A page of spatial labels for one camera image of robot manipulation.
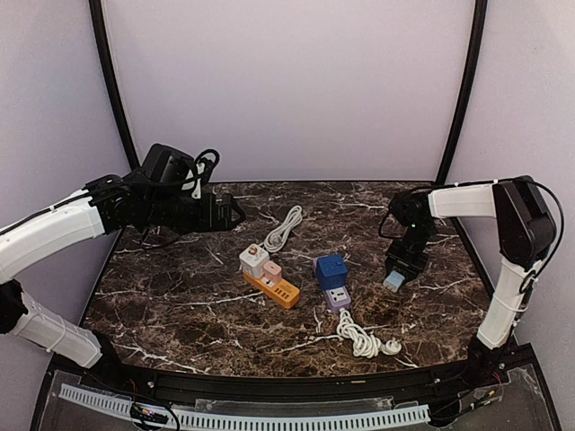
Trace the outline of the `white cube socket adapter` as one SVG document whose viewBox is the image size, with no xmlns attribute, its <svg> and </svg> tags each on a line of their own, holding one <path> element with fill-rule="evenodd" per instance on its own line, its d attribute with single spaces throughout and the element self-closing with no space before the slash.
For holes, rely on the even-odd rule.
<svg viewBox="0 0 575 431">
<path fill-rule="evenodd" d="M 264 275 L 264 265 L 270 260 L 269 253 L 258 244 L 249 245 L 239 255 L 242 271 L 259 279 Z"/>
</svg>

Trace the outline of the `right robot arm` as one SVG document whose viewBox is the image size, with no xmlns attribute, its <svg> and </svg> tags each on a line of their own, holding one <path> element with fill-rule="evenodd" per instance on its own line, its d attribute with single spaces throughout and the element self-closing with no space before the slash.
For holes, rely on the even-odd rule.
<svg viewBox="0 0 575 431">
<path fill-rule="evenodd" d="M 408 189 L 392 197 L 385 214 L 404 229 L 385 253 L 383 285 L 392 292 L 425 269 L 437 221 L 462 223 L 480 262 L 493 266 L 491 303 L 474 338 L 490 352 L 503 348 L 527 310 L 565 229 L 560 200 L 528 175 Z"/>
</svg>

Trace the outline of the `pink wall charger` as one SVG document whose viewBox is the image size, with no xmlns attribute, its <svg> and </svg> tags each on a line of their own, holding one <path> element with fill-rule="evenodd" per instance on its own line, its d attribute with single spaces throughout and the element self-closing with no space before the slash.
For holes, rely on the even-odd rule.
<svg viewBox="0 0 575 431">
<path fill-rule="evenodd" d="M 273 284 L 277 284 L 282 279 L 282 267 L 271 260 L 263 265 L 263 271 L 264 276 Z"/>
</svg>

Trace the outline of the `light blue wall charger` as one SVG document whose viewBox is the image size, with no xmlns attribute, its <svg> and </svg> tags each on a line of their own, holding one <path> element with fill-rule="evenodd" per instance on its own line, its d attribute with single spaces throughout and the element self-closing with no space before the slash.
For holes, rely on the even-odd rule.
<svg viewBox="0 0 575 431">
<path fill-rule="evenodd" d="M 393 270 L 389 275 L 386 276 L 383 286 L 390 290 L 391 292 L 396 293 L 399 288 L 403 285 L 404 282 L 404 275 Z"/>
</svg>

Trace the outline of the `purple power strip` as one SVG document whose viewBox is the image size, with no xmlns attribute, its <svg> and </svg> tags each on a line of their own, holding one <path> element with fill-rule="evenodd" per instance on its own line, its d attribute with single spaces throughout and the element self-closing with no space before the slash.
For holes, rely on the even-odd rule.
<svg viewBox="0 0 575 431">
<path fill-rule="evenodd" d="M 318 258 L 313 259 L 313 268 L 315 273 L 315 263 Z M 339 288 L 323 291 L 323 296 L 328 304 L 328 308 L 333 313 L 339 313 L 341 309 L 349 310 L 351 305 L 351 297 L 346 288 L 346 284 Z"/>
</svg>

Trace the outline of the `blue cube socket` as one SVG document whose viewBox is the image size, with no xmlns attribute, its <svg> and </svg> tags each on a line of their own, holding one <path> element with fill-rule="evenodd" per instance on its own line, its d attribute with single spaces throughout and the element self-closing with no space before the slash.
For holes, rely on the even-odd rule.
<svg viewBox="0 0 575 431">
<path fill-rule="evenodd" d="M 322 256 L 315 263 L 315 274 L 323 291 L 342 287 L 346 284 L 348 268 L 340 254 Z"/>
</svg>

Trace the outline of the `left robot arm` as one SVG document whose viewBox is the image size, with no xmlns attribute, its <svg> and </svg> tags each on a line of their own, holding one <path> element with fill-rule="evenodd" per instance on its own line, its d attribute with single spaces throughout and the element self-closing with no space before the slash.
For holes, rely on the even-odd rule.
<svg viewBox="0 0 575 431">
<path fill-rule="evenodd" d="M 155 226 L 178 235 L 227 232 L 245 219 L 229 193 L 203 191 L 220 161 L 207 149 L 192 157 L 154 144 L 129 174 L 86 183 L 56 204 L 1 231 L 1 331 L 29 340 L 84 369 L 107 391 L 120 391 L 126 370 L 103 335 L 82 329 L 35 301 L 17 276 L 32 265 L 79 242 L 128 226 L 146 233 Z"/>
</svg>

